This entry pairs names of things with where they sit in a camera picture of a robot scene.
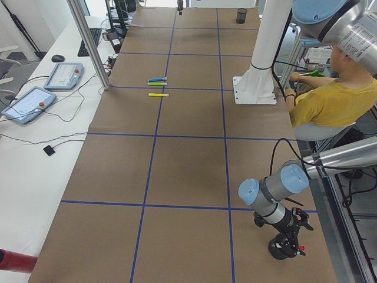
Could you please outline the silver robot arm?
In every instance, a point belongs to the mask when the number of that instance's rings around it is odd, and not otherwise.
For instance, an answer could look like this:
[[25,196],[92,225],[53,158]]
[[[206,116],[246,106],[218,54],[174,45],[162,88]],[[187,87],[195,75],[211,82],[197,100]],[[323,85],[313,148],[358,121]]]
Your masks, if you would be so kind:
[[[295,22],[301,32],[332,45],[330,67],[338,78],[305,78],[313,90],[284,92],[290,121],[299,140],[333,137],[351,126],[376,103],[376,15],[365,1],[267,1],[249,69],[234,77],[238,104],[274,104],[273,64],[286,27]],[[289,161],[260,180],[244,180],[239,197],[254,210],[257,226],[270,225],[277,236],[268,245],[278,260],[303,255],[298,234],[308,228],[306,212],[286,208],[282,200],[309,187],[311,179],[376,163],[376,139]]]
[[177,12],[179,15],[183,14],[184,4],[183,0],[177,0]]

